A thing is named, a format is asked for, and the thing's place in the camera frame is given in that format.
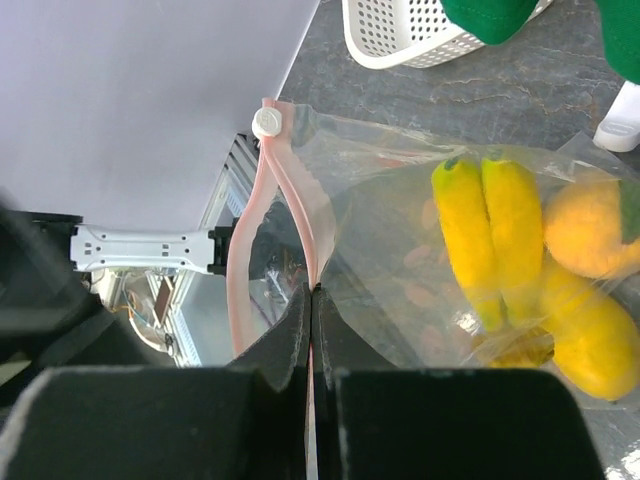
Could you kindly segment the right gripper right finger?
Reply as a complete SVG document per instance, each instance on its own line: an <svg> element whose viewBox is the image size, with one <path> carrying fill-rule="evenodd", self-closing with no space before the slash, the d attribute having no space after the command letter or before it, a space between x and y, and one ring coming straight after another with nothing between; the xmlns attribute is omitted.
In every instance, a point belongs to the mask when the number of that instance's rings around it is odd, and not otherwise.
<svg viewBox="0 0 640 480"><path fill-rule="evenodd" d="M316 286L311 294L310 379L312 381L318 477L338 479L341 460L334 373L394 370L342 318L327 290Z"/></svg>

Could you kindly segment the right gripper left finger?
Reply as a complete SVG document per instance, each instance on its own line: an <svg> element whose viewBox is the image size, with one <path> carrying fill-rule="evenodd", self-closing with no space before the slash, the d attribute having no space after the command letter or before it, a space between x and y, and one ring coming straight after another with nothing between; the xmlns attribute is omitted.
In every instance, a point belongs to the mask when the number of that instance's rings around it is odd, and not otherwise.
<svg viewBox="0 0 640 480"><path fill-rule="evenodd" d="M276 324L230 364L251 376L252 406L276 427L307 427L310 336L311 293L303 284Z"/></svg>

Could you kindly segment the clear zip top bag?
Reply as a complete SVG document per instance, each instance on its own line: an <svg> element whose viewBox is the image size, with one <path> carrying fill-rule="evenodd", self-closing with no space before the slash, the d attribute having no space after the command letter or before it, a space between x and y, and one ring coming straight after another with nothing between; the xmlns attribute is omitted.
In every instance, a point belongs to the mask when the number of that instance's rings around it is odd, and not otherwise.
<svg viewBox="0 0 640 480"><path fill-rule="evenodd" d="M255 283L280 270L292 289L327 290L343 320L396 366L504 369L477 358L475 339L484 329L451 269L433 198L434 170L458 157L508 158L529 169L541 203L542 267L547 257L555 260L544 240L545 210L563 187L639 182L636 172L584 135L557 151L474 145L274 99L262 103L252 127L258 167L230 240L226 273L236 354L264 334ZM584 278L627 310L639 330L639 271ZM638 408L639 386L618 401L593 398L560 373L553 357L554 350L543 365L516 369L555 375L585 408Z"/></svg>

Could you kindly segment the yellow banana bunch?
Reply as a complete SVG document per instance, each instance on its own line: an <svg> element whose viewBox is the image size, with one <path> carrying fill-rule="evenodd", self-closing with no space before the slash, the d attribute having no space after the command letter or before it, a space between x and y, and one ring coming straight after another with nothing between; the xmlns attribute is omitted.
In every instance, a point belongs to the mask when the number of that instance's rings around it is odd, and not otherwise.
<svg viewBox="0 0 640 480"><path fill-rule="evenodd" d="M535 368L553 356L536 322L544 253L534 174L508 158L463 157L431 176L453 274L478 315L478 360L494 368Z"/></svg>

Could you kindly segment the yellow mango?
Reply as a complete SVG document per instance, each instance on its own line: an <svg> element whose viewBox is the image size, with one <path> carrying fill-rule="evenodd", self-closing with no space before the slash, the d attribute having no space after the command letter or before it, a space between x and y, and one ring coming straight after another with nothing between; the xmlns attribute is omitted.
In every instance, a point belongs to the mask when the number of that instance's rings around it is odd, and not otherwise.
<svg viewBox="0 0 640 480"><path fill-rule="evenodd" d="M639 330L616 300L547 257L540 281L542 326L554 340L553 361L589 396L618 401L639 386Z"/></svg>

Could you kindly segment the orange peach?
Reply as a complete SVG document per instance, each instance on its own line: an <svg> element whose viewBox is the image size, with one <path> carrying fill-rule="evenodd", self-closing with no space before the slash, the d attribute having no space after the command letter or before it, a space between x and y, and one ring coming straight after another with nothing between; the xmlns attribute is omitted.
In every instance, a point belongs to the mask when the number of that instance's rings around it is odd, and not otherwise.
<svg viewBox="0 0 640 480"><path fill-rule="evenodd" d="M567 270L592 279L639 271L639 182L571 183L547 204L544 240Z"/></svg>

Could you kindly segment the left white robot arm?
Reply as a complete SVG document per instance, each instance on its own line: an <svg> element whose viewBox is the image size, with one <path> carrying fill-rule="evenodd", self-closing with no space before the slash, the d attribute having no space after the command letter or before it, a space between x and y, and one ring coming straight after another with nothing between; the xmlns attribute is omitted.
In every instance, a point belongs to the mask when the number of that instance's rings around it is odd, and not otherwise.
<svg viewBox="0 0 640 480"><path fill-rule="evenodd" d="M82 285L100 269L184 270L223 275L233 230L187 233L108 230L69 215L1 205L1 365L22 363L2 379L24 386L58 364L47 348L83 324L97 307Z"/></svg>

